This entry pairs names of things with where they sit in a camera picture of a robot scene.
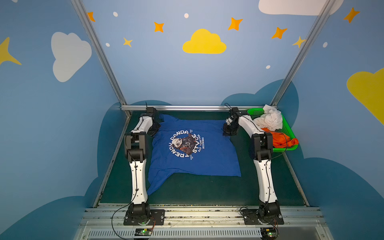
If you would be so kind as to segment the blue panda print t-shirt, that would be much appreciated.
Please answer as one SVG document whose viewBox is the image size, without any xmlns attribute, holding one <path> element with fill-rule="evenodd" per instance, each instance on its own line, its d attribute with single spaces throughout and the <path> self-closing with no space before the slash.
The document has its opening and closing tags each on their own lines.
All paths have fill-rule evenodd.
<svg viewBox="0 0 384 240">
<path fill-rule="evenodd" d="M 224 120 L 181 120 L 160 115 L 153 138 L 148 195 L 175 173 L 240 177 L 235 146 L 224 135 Z"/>
</svg>

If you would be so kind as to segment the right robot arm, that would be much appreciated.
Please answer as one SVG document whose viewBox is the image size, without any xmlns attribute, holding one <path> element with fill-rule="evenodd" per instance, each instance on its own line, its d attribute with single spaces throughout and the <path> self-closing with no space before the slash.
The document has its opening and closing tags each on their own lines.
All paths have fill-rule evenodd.
<svg viewBox="0 0 384 240">
<path fill-rule="evenodd" d="M 251 139 L 250 157 L 254 161 L 259 183 L 259 219 L 278 217 L 280 204 L 272 177 L 273 135 L 259 128 L 250 115 L 231 113 L 223 126 L 225 136 L 234 136 L 243 128 Z"/>
</svg>

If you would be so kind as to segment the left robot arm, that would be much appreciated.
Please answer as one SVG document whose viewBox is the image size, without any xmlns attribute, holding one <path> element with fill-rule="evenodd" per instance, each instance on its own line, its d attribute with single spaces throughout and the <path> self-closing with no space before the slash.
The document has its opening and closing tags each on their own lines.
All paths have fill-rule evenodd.
<svg viewBox="0 0 384 240">
<path fill-rule="evenodd" d="M 124 138 L 125 156 L 132 174 L 132 196 L 128 216 L 133 219 L 150 218 L 150 207 L 146 189 L 147 137 L 154 136 L 160 124 L 153 113 L 141 114 L 136 127 Z"/>
</svg>

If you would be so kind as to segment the white t-shirt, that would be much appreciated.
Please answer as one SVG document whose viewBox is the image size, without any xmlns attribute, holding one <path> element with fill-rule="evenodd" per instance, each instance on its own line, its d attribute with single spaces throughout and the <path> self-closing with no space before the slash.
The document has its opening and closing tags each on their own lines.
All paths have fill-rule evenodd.
<svg viewBox="0 0 384 240">
<path fill-rule="evenodd" d="M 283 128 L 283 116 L 281 111 L 269 105 L 265 105 L 263 110 L 264 114 L 253 120 L 257 127 L 262 129 L 266 128 L 270 131 Z"/>
</svg>

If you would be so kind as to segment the green plastic basket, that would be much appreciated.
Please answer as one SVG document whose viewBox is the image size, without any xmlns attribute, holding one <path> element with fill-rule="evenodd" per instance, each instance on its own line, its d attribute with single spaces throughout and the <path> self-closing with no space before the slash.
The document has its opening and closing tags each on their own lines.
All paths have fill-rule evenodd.
<svg viewBox="0 0 384 240">
<path fill-rule="evenodd" d="M 248 114 L 253 118 L 253 120 L 255 118 L 258 118 L 260 117 L 261 115 L 264 114 L 264 110 L 261 109 L 261 108 L 253 108 L 253 109 L 249 109 L 248 111 Z M 288 124 L 286 118 L 284 117 L 284 115 L 282 114 L 283 116 L 283 128 L 280 129 L 280 130 L 275 130 L 274 132 L 281 132 L 281 133 L 284 133 L 286 135 L 288 135 L 289 137 L 291 138 L 296 138 L 295 134 L 293 133 L 290 125 Z M 299 145 L 297 146 L 294 146 L 292 148 L 285 148 L 285 149 L 278 149 L 278 148 L 274 148 L 274 153 L 283 153 L 285 151 L 294 151 L 298 148 Z"/>
</svg>

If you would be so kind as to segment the left controller board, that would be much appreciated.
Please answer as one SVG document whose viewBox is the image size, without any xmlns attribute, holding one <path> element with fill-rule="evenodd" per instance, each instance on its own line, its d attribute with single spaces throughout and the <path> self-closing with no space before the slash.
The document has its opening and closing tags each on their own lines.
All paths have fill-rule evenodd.
<svg viewBox="0 0 384 240">
<path fill-rule="evenodd" d="M 152 235 L 152 229 L 136 229 L 135 237 L 150 237 Z"/>
</svg>

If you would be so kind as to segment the controller board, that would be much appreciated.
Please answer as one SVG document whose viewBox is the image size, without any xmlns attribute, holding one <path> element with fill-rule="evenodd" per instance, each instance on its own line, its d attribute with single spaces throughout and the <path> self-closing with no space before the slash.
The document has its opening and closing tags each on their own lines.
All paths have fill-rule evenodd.
<svg viewBox="0 0 384 240">
<path fill-rule="evenodd" d="M 262 240 L 275 240 L 279 233 L 274 228 L 261 228 L 261 239 Z"/>
<path fill-rule="evenodd" d="M 152 235 L 152 229 L 136 229 L 135 237 L 150 237 Z"/>
</svg>

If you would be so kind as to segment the right controller board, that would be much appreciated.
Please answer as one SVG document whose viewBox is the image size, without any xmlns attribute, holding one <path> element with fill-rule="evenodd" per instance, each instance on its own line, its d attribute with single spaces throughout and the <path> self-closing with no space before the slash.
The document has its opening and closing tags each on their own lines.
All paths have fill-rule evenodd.
<svg viewBox="0 0 384 240">
<path fill-rule="evenodd" d="M 275 240 L 279 233 L 274 228 L 261 228 L 261 239 L 262 240 Z"/>
</svg>

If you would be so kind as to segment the rear aluminium frame bar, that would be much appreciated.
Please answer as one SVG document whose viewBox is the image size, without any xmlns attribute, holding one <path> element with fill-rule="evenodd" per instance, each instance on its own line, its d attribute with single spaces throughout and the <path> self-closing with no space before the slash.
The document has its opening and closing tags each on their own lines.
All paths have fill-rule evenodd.
<svg viewBox="0 0 384 240">
<path fill-rule="evenodd" d="M 122 111 L 146 111 L 147 108 L 154 108 L 158 112 L 228 112 L 230 109 L 238 108 L 241 111 L 247 111 L 253 108 L 263 108 L 262 106 L 228 106 L 228 105 L 220 105 L 220 106 L 167 106 L 167 105 L 121 105 L 120 110 Z"/>
</svg>

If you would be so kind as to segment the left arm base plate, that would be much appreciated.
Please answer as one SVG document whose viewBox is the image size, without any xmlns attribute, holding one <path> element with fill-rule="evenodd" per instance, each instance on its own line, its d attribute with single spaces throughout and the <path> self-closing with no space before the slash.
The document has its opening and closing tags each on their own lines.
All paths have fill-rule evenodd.
<svg viewBox="0 0 384 240">
<path fill-rule="evenodd" d="M 166 211 L 149 210 L 149 211 L 132 211 L 127 210 L 124 218 L 124 226 L 162 226 L 165 220 Z"/>
</svg>

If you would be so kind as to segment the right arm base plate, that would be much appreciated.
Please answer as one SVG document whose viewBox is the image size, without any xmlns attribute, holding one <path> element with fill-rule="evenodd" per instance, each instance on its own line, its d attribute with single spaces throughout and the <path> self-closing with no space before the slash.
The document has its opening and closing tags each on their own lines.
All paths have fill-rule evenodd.
<svg viewBox="0 0 384 240">
<path fill-rule="evenodd" d="M 245 225 L 284 225 L 284 219 L 280 211 L 265 211 L 259 209 L 241 209 L 240 214 Z"/>
</svg>

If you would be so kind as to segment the right aluminium frame post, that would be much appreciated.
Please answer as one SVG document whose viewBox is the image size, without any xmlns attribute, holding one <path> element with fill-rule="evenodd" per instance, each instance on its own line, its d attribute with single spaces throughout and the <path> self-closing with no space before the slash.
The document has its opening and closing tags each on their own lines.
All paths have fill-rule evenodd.
<svg viewBox="0 0 384 240">
<path fill-rule="evenodd" d="M 335 5 L 335 0 L 327 0 L 321 9 L 318 17 L 316 18 L 313 26 L 311 27 L 307 39 L 304 42 L 304 44 L 301 46 L 293 64 L 291 65 L 287 75 L 283 79 L 280 87 L 278 88 L 276 94 L 274 95 L 270 105 L 277 107 L 280 100 L 282 99 L 284 93 L 288 89 L 289 85 L 291 84 L 292 80 L 294 79 L 296 73 L 300 69 L 300 66 L 304 62 L 307 54 L 309 53 L 312 45 L 316 41 L 318 35 L 320 34 L 321 30 L 323 29 L 324 25 L 326 24 L 328 18 L 331 15 L 331 10 L 333 6 Z"/>
</svg>

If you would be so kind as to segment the aluminium frame post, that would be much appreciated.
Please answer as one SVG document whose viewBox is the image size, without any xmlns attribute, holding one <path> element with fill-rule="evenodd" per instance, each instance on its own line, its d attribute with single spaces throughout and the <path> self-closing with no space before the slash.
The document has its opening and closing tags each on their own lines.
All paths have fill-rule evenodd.
<svg viewBox="0 0 384 240">
<path fill-rule="evenodd" d="M 92 46 L 94 47 L 95 51 L 96 51 L 96 54 L 100 60 L 100 63 L 107 75 L 107 78 L 121 104 L 121 107 L 123 105 L 126 105 L 127 102 L 126 102 L 126 99 L 124 97 L 124 94 L 121 90 L 121 87 L 117 81 L 117 78 L 112 70 L 112 67 L 107 59 L 107 56 L 103 50 L 103 47 L 99 41 L 99 38 L 95 32 L 95 29 L 93 27 L 93 24 L 92 24 L 92 21 L 90 20 L 89 16 L 88 16 L 88 12 L 86 11 L 86 7 L 83 3 L 83 1 L 80 1 L 80 0 L 72 0 L 72 5 L 92 43 Z"/>
<path fill-rule="evenodd" d="M 331 10 L 333 6 L 335 5 L 335 0 L 327 0 L 321 9 L 318 17 L 316 18 L 313 26 L 311 27 L 307 39 L 304 42 L 304 44 L 301 46 L 293 64 L 291 65 L 287 75 L 283 79 L 280 87 L 278 88 L 276 94 L 274 95 L 270 105 L 277 107 L 280 100 L 282 99 L 284 93 L 288 89 L 289 85 L 291 84 L 292 80 L 294 79 L 296 73 L 300 69 L 300 66 L 304 62 L 307 54 L 309 53 L 312 45 L 316 41 L 318 35 L 320 34 L 321 30 L 323 29 L 324 25 L 326 24 L 328 18 L 331 15 Z"/>
</svg>

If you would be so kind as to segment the aluminium mounting rail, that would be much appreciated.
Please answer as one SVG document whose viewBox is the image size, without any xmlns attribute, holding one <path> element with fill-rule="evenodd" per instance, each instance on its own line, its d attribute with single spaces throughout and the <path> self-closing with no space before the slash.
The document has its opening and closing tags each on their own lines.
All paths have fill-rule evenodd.
<svg viewBox="0 0 384 240">
<path fill-rule="evenodd" d="M 250 206 L 152 205 L 166 211 L 162 226 L 124 226 L 122 205 L 86 209 L 76 240 L 261 240 L 261 228 L 274 228 L 276 240 L 332 240 L 322 212 L 314 207 L 282 207 L 284 225 L 245 225 L 241 209 Z M 150 237 L 135 237 L 136 229 L 152 229 Z"/>
</svg>

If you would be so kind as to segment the left aluminium frame post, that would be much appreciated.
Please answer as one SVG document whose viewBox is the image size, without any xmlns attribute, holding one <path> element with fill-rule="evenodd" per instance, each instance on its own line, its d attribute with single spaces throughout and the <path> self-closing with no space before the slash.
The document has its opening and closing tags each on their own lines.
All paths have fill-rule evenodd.
<svg viewBox="0 0 384 240">
<path fill-rule="evenodd" d="M 103 50 L 103 47 L 99 41 L 99 38 L 95 32 L 95 29 L 93 27 L 93 24 L 92 24 L 92 21 L 90 20 L 89 16 L 88 16 L 88 12 L 86 11 L 86 7 L 83 3 L 83 1 L 80 1 L 80 0 L 72 0 L 72 5 L 92 43 L 92 46 L 94 47 L 95 51 L 96 51 L 96 54 L 100 60 L 100 63 L 107 75 L 107 78 L 121 104 L 121 107 L 123 105 L 126 105 L 127 102 L 126 102 L 126 99 L 124 97 L 124 94 L 121 90 L 121 87 L 117 81 L 117 78 L 112 70 L 112 67 L 107 59 L 107 56 Z"/>
</svg>

